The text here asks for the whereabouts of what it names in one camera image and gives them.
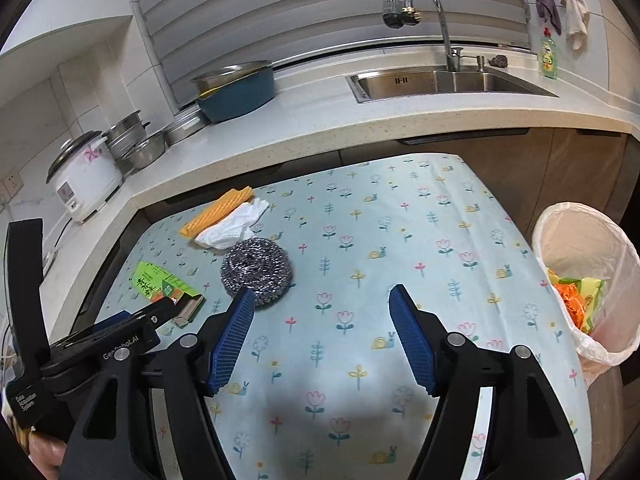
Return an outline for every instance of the sink basin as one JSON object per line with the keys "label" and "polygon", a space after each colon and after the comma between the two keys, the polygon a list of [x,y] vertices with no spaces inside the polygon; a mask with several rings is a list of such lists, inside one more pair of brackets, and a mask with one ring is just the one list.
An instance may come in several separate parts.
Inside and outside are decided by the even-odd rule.
{"label": "sink basin", "polygon": [[447,72],[444,66],[419,66],[379,70],[347,76],[359,103],[424,94],[506,92],[558,97],[547,90],[504,72],[464,68]]}

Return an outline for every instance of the green liquid bottle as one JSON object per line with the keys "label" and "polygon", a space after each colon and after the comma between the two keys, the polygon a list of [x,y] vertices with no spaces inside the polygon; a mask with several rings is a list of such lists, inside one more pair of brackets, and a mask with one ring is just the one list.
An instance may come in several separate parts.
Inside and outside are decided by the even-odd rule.
{"label": "green liquid bottle", "polygon": [[558,75],[558,54],[556,53],[556,42],[551,39],[551,32],[545,27],[545,35],[542,38],[542,52],[538,57],[540,60],[540,73],[548,78],[555,79]]}

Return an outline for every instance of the ribbed blue pad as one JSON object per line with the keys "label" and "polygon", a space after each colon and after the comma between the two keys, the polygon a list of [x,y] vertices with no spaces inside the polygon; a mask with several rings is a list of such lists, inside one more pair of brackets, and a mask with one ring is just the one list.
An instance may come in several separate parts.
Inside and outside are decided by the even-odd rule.
{"label": "ribbed blue pad", "polygon": [[431,394],[436,385],[433,350],[427,343],[409,304],[395,286],[389,294],[389,312],[402,342],[415,381]]}
{"label": "ribbed blue pad", "polygon": [[229,382],[246,333],[249,332],[251,322],[254,320],[254,311],[255,296],[247,290],[240,298],[236,311],[232,314],[225,331],[211,353],[211,374],[207,385],[212,395]]}

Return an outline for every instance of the trash can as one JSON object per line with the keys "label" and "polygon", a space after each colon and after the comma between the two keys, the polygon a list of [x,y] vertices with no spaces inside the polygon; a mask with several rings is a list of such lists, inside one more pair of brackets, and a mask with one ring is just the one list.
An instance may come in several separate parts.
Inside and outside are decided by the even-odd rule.
{"label": "trash can", "polygon": [[553,289],[574,338],[587,387],[609,367],[627,359],[640,342],[640,259],[625,233],[603,213],[561,202],[536,222],[532,247],[542,267],[558,276],[605,280],[589,335],[572,322]]}

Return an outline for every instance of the tablecloth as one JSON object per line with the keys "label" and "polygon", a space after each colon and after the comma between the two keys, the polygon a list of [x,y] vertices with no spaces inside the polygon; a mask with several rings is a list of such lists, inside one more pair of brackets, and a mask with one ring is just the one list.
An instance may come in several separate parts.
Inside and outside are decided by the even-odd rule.
{"label": "tablecloth", "polygon": [[[456,155],[397,156],[255,190],[270,207],[258,236],[287,250],[294,283],[256,312],[230,383],[207,399],[238,479],[405,478],[436,400],[417,385],[388,312],[403,283],[418,307],[478,346],[529,346],[573,428],[584,465],[591,423],[580,365],[560,307],[529,246]],[[158,264],[206,297],[195,320],[161,333],[164,348],[197,332],[231,298],[223,255],[178,229],[205,205],[151,226],[116,278],[98,320],[147,304],[129,279]],[[154,394],[156,400],[161,395]],[[483,390],[463,478],[484,453],[491,390]],[[167,478],[179,478],[161,402],[156,426]]]}

